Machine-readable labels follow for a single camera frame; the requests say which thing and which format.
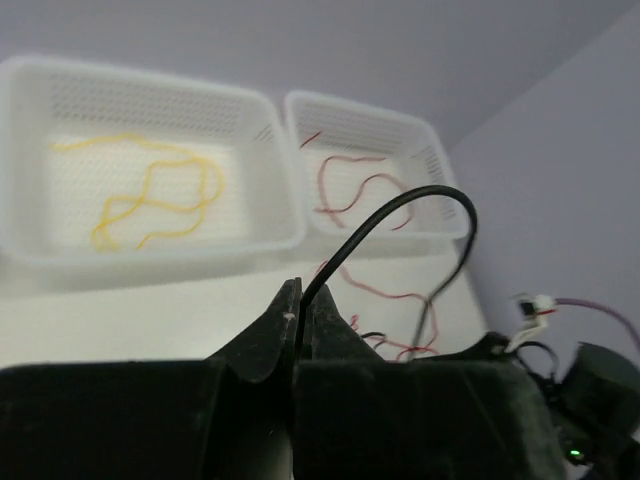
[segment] red wire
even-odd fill
[[[334,214],[336,214],[336,213],[344,213],[347,210],[349,210],[351,207],[353,207],[356,204],[356,202],[358,200],[360,200],[360,197],[364,193],[364,187],[367,185],[367,183],[369,181],[371,181],[371,180],[376,179],[376,178],[384,178],[385,180],[390,181],[396,187],[398,187],[398,189],[401,192],[406,192],[407,191],[405,186],[402,185],[402,183],[400,183],[397,178],[389,175],[388,173],[376,173],[375,175],[371,175],[370,177],[367,177],[367,179],[360,184],[360,188],[358,188],[358,193],[356,194],[354,199],[351,201],[351,203],[349,205],[347,205],[346,207],[344,207],[344,208],[335,208],[335,209],[316,208],[316,212],[328,213],[330,218],[333,220],[333,223],[335,223],[340,228],[344,228],[344,224]],[[321,192],[320,193],[320,200],[323,202],[323,204],[325,204],[326,192],[325,192],[325,189],[324,189],[324,185],[322,185],[322,187],[320,187],[320,185],[322,185],[322,183],[321,183],[320,177],[318,177],[318,190]],[[409,223],[413,219],[413,214],[414,214],[414,206],[413,206],[413,204],[411,204],[411,203],[408,204],[407,205],[407,210],[409,211],[409,217],[401,225],[398,225],[397,227],[392,228],[391,229],[392,231],[400,230],[402,227],[404,227],[407,223]]]
[[[322,130],[319,131],[318,133],[316,133],[315,135],[309,137],[304,142],[302,142],[302,144],[300,145],[300,148],[303,148],[305,145],[309,144],[311,141],[313,141],[316,138],[318,138],[321,134],[322,134]],[[398,187],[398,189],[401,192],[406,192],[407,191],[407,187],[405,187],[402,184],[402,182],[400,182],[400,180],[398,180],[397,178],[395,178],[392,175],[389,175],[387,173],[378,173],[376,175],[371,175],[370,177],[365,179],[360,184],[360,187],[358,188],[358,193],[356,194],[355,198],[351,201],[351,203],[349,205],[347,205],[344,208],[333,209],[329,205],[329,200],[327,199],[327,192],[326,192],[325,185],[324,185],[324,173],[325,173],[325,171],[327,169],[327,166],[328,166],[328,164],[329,164],[329,162],[331,160],[342,160],[342,161],[350,162],[350,163],[358,163],[358,162],[381,162],[381,161],[386,160],[386,159],[383,158],[383,157],[360,157],[360,158],[354,158],[354,157],[347,157],[347,156],[344,156],[344,155],[332,155],[332,156],[326,158],[322,162],[322,165],[320,166],[320,169],[318,170],[318,193],[320,195],[320,202],[322,203],[322,208],[317,208],[316,212],[328,214],[329,218],[331,219],[331,221],[333,223],[335,223],[335,225],[338,228],[344,228],[345,225],[344,225],[344,223],[342,223],[340,218],[338,218],[336,213],[344,213],[347,210],[351,209],[358,202],[358,200],[360,200],[360,197],[364,193],[364,188],[365,188],[366,184],[369,181],[371,181],[371,180],[373,180],[375,178],[384,178],[385,180],[390,181],[396,187]],[[404,227],[407,223],[409,223],[413,219],[414,206],[412,204],[407,205],[407,210],[409,212],[409,217],[407,218],[407,220],[404,223],[402,223],[401,225],[398,225],[397,227],[393,228],[392,231],[400,230],[402,227]]]
[[[326,265],[327,262],[323,262],[322,264],[320,264],[320,266],[317,268],[316,270],[316,274],[318,273],[318,271],[324,267]],[[382,298],[386,298],[389,300],[400,300],[403,298],[415,298],[417,300],[422,301],[423,303],[427,301],[427,299],[425,297],[423,297],[422,295],[418,294],[418,293],[403,293],[403,294],[399,294],[399,295],[394,295],[394,294],[390,294],[390,293],[385,293],[381,290],[378,290],[377,288],[372,287],[371,285],[367,285],[365,283],[362,282],[358,282],[356,280],[353,279],[353,277],[351,277],[351,274],[349,273],[349,271],[347,270],[347,267],[340,267],[338,269],[338,271],[340,272],[340,275],[342,276],[343,280],[345,282],[347,282],[349,285],[351,285],[352,287],[358,288],[360,290],[364,290],[366,292],[369,292],[373,295],[376,295],[378,297],[382,297]],[[392,345],[394,347],[398,347],[398,348],[403,348],[403,352],[401,352],[402,355],[404,355],[405,353],[415,350],[417,352],[430,352],[433,353],[435,355],[438,355],[438,351],[435,350],[434,348],[431,348],[431,345],[433,345],[435,343],[435,341],[438,339],[438,337],[440,336],[440,330],[438,329],[438,317],[436,314],[436,309],[435,306],[433,304],[431,304],[431,312],[432,312],[432,316],[431,316],[431,325],[432,325],[432,331],[433,331],[433,335],[431,336],[431,339],[427,342],[426,345],[422,346],[422,347],[415,347],[412,349],[412,347],[410,345],[405,345],[403,343],[398,343],[398,342],[394,342],[392,340],[388,340],[388,339],[383,339],[383,343],[386,343],[388,345]],[[351,316],[351,328],[354,329],[354,331],[358,331],[358,320],[359,320],[359,315],[352,315]]]
[[[318,133],[313,134],[311,137],[307,138],[304,142],[302,142],[302,145],[300,145],[300,148],[304,147],[307,143],[313,142],[321,134],[322,134],[322,130],[320,130]]]
[[[303,148],[305,145],[309,144],[311,141],[315,140],[316,138],[318,138],[320,135],[322,134],[322,130],[319,131],[318,133],[314,134],[313,136],[309,137],[307,140],[305,140],[304,142],[302,142],[302,144],[300,145],[300,148]],[[326,191],[324,188],[324,172],[327,168],[328,163],[331,160],[343,160],[346,162],[351,162],[351,163],[357,163],[357,162],[363,162],[363,161],[370,161],[370,162],[380,162],[385,160],[384,158],[378,158],[378,157],[361,157],[361,158],[353,158],[353,157],[345,157],[342,155],[332,155],[331,157],[328,157],[327,159],[325,159],[322,162],[322,165],[320,167],[320,169],[318,170],[318,191],[320,194],[320,201],[322,202],[322,208],[317,208],[316,211],[317,212],[321,212],[321,213],[327,213],[329,215],[329,217],[331,218],[331,220],[333,220],[333,222],[339,227],[339,228],[344,228],[344,224],[340,221],[340,219],[337,217],[337,215],[335,215],[336,213],[344,213],[347,210],[349,210],[350,208],[352,208],[357,201],[360,199],[360,197],[362,196],[362,194],[364,193],[364,187],[366,186],[366,184],[370,181],[373,180],[375,178],[384,178],[388,181],[390,181],[391,183],[393,183],[396,187],[398,187],[398,189],[400,189],[402,192],[406,191],[406,187],[395,177],[388,175],[386,173],[378,173],[376,175],[372,175],[370,177],[368,177],[367,179],[365,179],[361,184],[360,187],[358,188],[358,193],[356,194],[355,198],[351,201],[351,203],[349,205],[347,205],[344,208],[341,209],[333,209],[329,206],[328,203],[328,199],[327,199],[327,195],[326,195]],[[414,215],[414,210],[413,210],[413,206],[411,204],[409,204],[407,206],[407,209],[409,211],[409,218],[401,225],[395,227],[393,230],[399,230],[402,227],[404,227],[407,223],[409,223],[412,219],[413,219],[413,215]],[[326,264],[327,262],[323,262],[318,269],[316,270],[316,274],[318,273],[318,271]],[[393,295],[393,294],[389,294],[389,293],[385,293],[381,290],[378,290],[377,288],[374,288],[370,285],[367,285],[365,283],[362,282],[358,282],[356,280],[353,279],[353,277],[351,277],[351,274],[349,274],[349,271],[347,270],[347,268],[345,266],[341,266],[338,271],[340,272],[340,275],[342,276],[342,278],[344,279],[345,282],[347,282],[349,285],[358,288],[360,290],[364,290],[366,292],[369,292],[373,295],[376,295],[378,297],[382,297],[382,298],[386,298],[389,300],[398,300],[398,299],[403,299],[403,298],[416,298],[420,301],[422,301],[423,303],[427,302],[427,299],[417,293],[404,293],[404,294],[399,294],[399,295]],[[396,357],[396,361],[400,361],[402,359],[402,356],[408,352],[411,351],[416,351],[416,352],[430,352],[433,353],[435,355],[438,355],[438,351],[435,350],[434,348],[431,348],[431,345],[433,345],[433,343],[438,339],[439,335],[440,335],[440,331],[438,329],[438,319],[437,319],[437,315],[436,315],[436,310],[435,310],[435,306],[432,304],[430,306],[431,311],[432,311],[432,320],[431,323],[433,325],[432,330],[433,330],[433,336],[431,337],[431,340],[429,340],[429,342],[423,346],[423,347],[411,347],[410,345],[404,345],[402,343],[398,343],[398,342],[394,342],[393,340],[389,340],[385,337],[368,337],[368,338],[382,338],[382,340],[379,340],[379,343],[386,343],[388,345],[394,346],[394,347],[398,347],[398,348],[402,348],[403,350],[398,354],[398,356]],[[359,326],[358,326],[358,319],[359,316],[358,315],[352,315],[351,316],[351,323],[350,326],[351,328],[353,328],[354,331],[357,331]]]

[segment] white table surface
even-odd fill
[[[388,293],[425,294],[452,269],[456,255],[449,246],[437,255],[359,258],[346,265],[356,280]],[[65,292],[68,287],[59,282],[55,288],[43,286],[40,273],[5,261],[0,264],[0,365],[203,358],[255,320],[286,279],[302,276],[306,285],[318,265],[317,259],[298,258],[199,281],[99,290],[86,290],[92,288],[87,284]],[[117,278],[112,285],[119,285]],[[359,332],[378,330],[410,342],[418,300],[378,298],[337,274],[329,285],[342,316],[360,316]],[[486,331],[464,275],[436,309],[440,337],[434,347],[440,353],[467,348]],[[400,352],[379,351],[389,359]]]

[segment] lavender wall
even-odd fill
[[[453,149],[481,232],[472,276],[490,322],[513,332],[509,297],[602,301],[640,329],[640,6]],[[576,342],[640,365],[625,331],[563,309],[545,336],[565,362]]]
[[[412,113],[449,146],[638,0],[2,0],[24,50],[319,90]]]

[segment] white plastic clip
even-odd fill
[[[511,337],[509,345],[507,345],[507,348],[504,349],[505,353],[513,352],[524,342],[539,335],[540,332],[547,328],[548,325],[549,322],[547,322],[546,315],[540,315],[535,317],[533,320],[529,320],[522,330]]]
[[[549,315],[556,311],[556,299],[549,295],[536,295],[533,297],[533,306],[537,315]]]

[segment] red thread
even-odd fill
[[[305,145],[309,144],[311,141],[313,141],[316,138],[318,138],[320,136],[320,134],[322,134],[322,130],[319,131],[318,133],[316,133],[315,135],[309,137],[304,142],[302,142],[302,144],[300,145],[300,148],[304,147]],[[358,192],[356,193],[355,198],[351,201],[351,203],[349,205],[347,205],[344,208],[339,208],[339,209],[331,208],[331,206],[329,205],[329,200],[327,199],[327,192],[326,192],[325,185],[324,185],[325,171],[326,171],[327,166],[329,165],[329,162],[331,160],[341,160],[341,161],[349,162],[349,163],[358,163],[358,162],[381,162],[381,161],[386,160],[386,159],[383,158],[383,157],[360,157],[360,158],[354,158],[354,157],[347,157],[347,156],[344,156],[344,155],[332,155],[332,156],[326,158],[322,162],[322,165],[320,166],[320,169],[318,170],[318,178],[317,178],[318,193],[320,195],[320,203],[322,203],[322,207],[321,208],[316,208],[316,212],[328,214],[329,218],[331,219],[331,221],[333,223],[335,223],[335,225],[338,228],[344,228],[345,225],[340,220],[340,218],[336,215],[336,213],[344,213],[344,212],[348,211],[349,209],[351,209],[358,202],[358,200],[360,200],[360,197],[364,193],[365,186],[371,180],[374,180],[376,178],[383,178],[383,179],[388,180],[389,182],[393,183],[398,188],[398,190],[400,190],[401,192],[404,193],[404,192],[407,191],[407,187],[405,187],[402,184],[402,182],[400,182],[400,180],[398,180],[394,176],[389,175],[387,173],[378,173],[376,175],[371,175],[370,177],[366,178],[360,184],[360,187],[358,188]],[[414,206],[412,204],[407,205],[407,210],[408,210],[408,213],[409,213],[409,216],[408,216],[407,220],[405,220],[405,222],[402,223],[401,225],[398,225],[397,227],[392,228],[391,229],[392,231],[400,230],[402,227],[407,225],[413,219]]]
[[[321,172],[322,172],[322,168],[320,168],[320,171],[318,171],[318,191],[320,192],[320,201],[323,203],[323,205],[327,205],[327,203],[326,203],[326,200],[327,200],[326,191],[325,191],[324,185],[323,185],[321,177],[320,177]],[[326,208],[316,208],[316,212],[328,213],[329,214],[329,218],[331,218],[331,220],[333,220],[333,223],[335,223],[336,226],[338,226],[339,228],[344,228],[344,223],[342,223],[340,221],[340,219],[337,217],[337,215],[335,215],[335,214],[336,213],[344,213],[347,210],[349,210],[351,207],[353,207],[356,204],[356,202],[358,200],[360,200],[360,197],[364,193],[364,187],[367,185],[367,183],[369,183],[369,181],[374,180],[376,178],[384,178],[385,180],[390,181],[396,187],[398,187],[398,189],[401,192],[406,192],[407,191],[407,189],[404,187],[404,185],[402,185],[398,181],[398,179],[393,177],[392,175],[389,175],[388,173],[376,173],[375,175],[371,175],[370,177],[367,177],[367,179],[360,184],[360,188],[358,188],[358,193],[356,194],[354,199],[351,201],[351,203],[349,205],[347,205],[346,207],[332,209],[332,208],[329,208],[327,206]],[[411,203],[408,204],[407,205],[407,210],[409,211],[409,216],[407,217],[407,219],[404,221],[404,223],[398,225],[397,227],[392,228],[391,229],[392,231],[400,230],[402,227],[404,227],[407,223],[409,223],[413,219],[413,215],[414,215],[413,204],[411,204]]]
[[[320,264],[320,266],[317,268],[316,274],[326,264],[327,264],[326,261],[322,262],[322,264]],[[418,293],[403,293],[403,294],[394,295],[394,294],[385,293],[385,292],[383,292],[381,290],[378,290],[377,288],[374,288],[371,285],[367,285],[365,283],[358,282],[357,280],[353,279],[353,277],[351,276],[351,274],[347,270],[347,267],[344,267],[344,266],[341,266],[338,269],[338,272],[340,272],[340,276],[342,276],[342,279],[346,283],[351,285],[352,287],[358,288],[360,290],[364,290],[365,292],[371,293],[371,294],[376,295],[378,297],[386,298],[386,299],[389,299],[389,300],[400,300],[400,299],[403,299],[403,298],[415,298],[417,300],[420,300],[423,303],[425,303],[427,301],[427,299],[424,296],[422,296],[422,295],[420,295]],[[408,353],[410,351],[416,351],[416,352],[420,352],[420,353],[430,352],[430,353],[433,353],[435,355],[439,355],[437,350],[435,350],[434,348],[431,348],[431,346],[435,343],[435,341],[440,336],[440,330],[438,329],[438,317],[437,317],[437,314],[436,314],[435,306],[433,304],[431,304],[430,309],[431,309],[431,325],[432,325],[433,335],[431,336],[431,339],[427,342],[427,344],[424,345],[424,346],[418,346],[418,347],[412,348],[411,345],[405,345],[405,344],[402,344],[402,343],[394,342],[394,341],[388,340],[386,338],[382,338],[381,339],[381,337],[377,337],[377,336],[368,337],[368,338],[381,339],[381,340],[378,340],[380,343],[386,343],[387,345],[391,345],[391,346],[394,346],[394,347],[402,348],[403,351],[400,352],[400,354],[398,355],[398,358],[401,358],[402,355],[404,355],[405,353]],[[359,325],[358,325],[358,320],[359,319],[360,319],[359,315],[352,315],[351,316],[350,326],[351,326],[351,328],[353,328],[354,331],[358,331],[358,329],[359,329]]]
[[[310,142],[312,142],[313,140],[315,140],[316,138],[318,138],[320,135],[322,134],[322,130],[319,131],[318,133],[314,134],[313,136],[309,137],[307,140],[305,140],[304,142],[302,142],[302,144],[300,145],[300,148],[303,148],[305,145],[309,144]],[[376,178],[384,178],[385,180],[390,181],[391,183],[393,183],[396,187],[398,187],[398,189],[401,192],[405,192],[407,189],[406,187],[395,177],[393,177],[392,175],[386,174],[386,173],[378,173],[375,175],[371,175],[370,177],[366,178],[361,184],[360,187],[358,188],[358,192],[356,193],[356,196],[354,197],[354,199],[351,201],[351,203],[349,205],[347,205],[344,208],[339,208],[339,209],[333,209],[329,206],[329,201],[327,199],[327,194],[325,191],[325,186],[324,186],[324,172],[327,168],[327,165],[329,164],[329,162],[331,160],[342,160],[345,162],[350,162],[350,163],[358,163],[358,162],[381,162],[383,160],[385,160],[385,158],[380,158],[380,157],[360,157],[360,158],[353,158],[353,157],[346,157],[343,155],[332,155],[328,158],[326,158],[323,162],[322,165],[320,166],[320,169],[318,170],[318,192],[320,195],[320,202],[322,203],[322,208],[316,208],[316,211],[319,213],[326,213],[329,215],[329,218],[331,218],[331,220],[333,221],[333,223],[336,224],[336,226],[338,226],[339,228],[344,228],[344,223],[342,223],[342,221],[338,218],[338,216],[336,215],[337,213],[344,213],[346,211],[348,211],[350,208],[352,208],[360,199],[360,197],[362,196],[362,194],[364,193],[364,188],[366,186],[366,184]],[[401,225],[393,228],[392,230],[399,230],[402,227],[404,227],[405,225],[407,225],[412,219],[413,219],[413,215],[414,215],[414,207],[412,204],[407,205],[407,210],[409,213],[409,216],[407,218],[407,220],[405,220],[404,223],[402,223]],[[323,262],[318,269],[316,270],[316,274],[318,273],[318,271],[320,271],[320,269],[326,265],[327,262]],[[419,295],[417,293],[405,293],[405,294],[399,294],[399,295],[392,295],[389,293],[385,293],[381,290],[378,290],[370,285],[364,284],[362,282],[358,282],[356,280],[354,280],[351,275],[349,274],[349,271],[347,270],[346,267],[341,266],[338,271],[340,272],[340,275],[342,276],[342,278],[344,279],[345,282],[347,282],[349,285],[358,288],[360,290],[364,290],[366,292],[369,292],[373,295],[376,295],[378,297],[382,297],[382,298],[386,298],[386,299],[390,299],[390,300],[398,300],[398,299],[403,299],[403,298],[416,298],[420,301],[422,301],[423,303],[427,302],[427,299],[425,297],[423,297],[422,295]],[[402,359],[402,356],[408,352],[411,351],[416,351],[416,352],[430,352],[432,354],[438,355],[438,351],[435,350],[434,348],[431,348],[431,345],[433,345],[433,343],[438,339],[438,336],[440,335],[440,332],[438,330],[438,319],[436,316],[436,310],[435,310],[435,306],[433,304],[430,305],[431,311],[432,311],[432,330],[433,330],[433,336],[431,338],[431,340],[429,340],[429,342],[423,346],[423,347],[411,347],[410,345],[404,345],[402,343],[398,343],[398,342],[394,342],[392,340],[389,340],[385,337],[368,337],[368,338],[373,338],[373,339],[378,339],[378,344],[380,345],[382,343],[386,343],[388,345],[394,346],[394,347],[398,347],[398,348],[402,348],[403,350],[398,354],[398,356],[396,357],[396,361],[400,361]],[[351,316],[351,323],[350,326],[351,328],[353,328],[354,331],[358,331],[358,319],[359,316],[356,315],[352,315]]]
[[[321,134],[322,134],[322,130],[320,130],[318,133],[313,134],[311,137],[307,138],[304,142],[302,142],[302,145],[300,145],[300,148],[304,147],[307,143],[313,142]]]

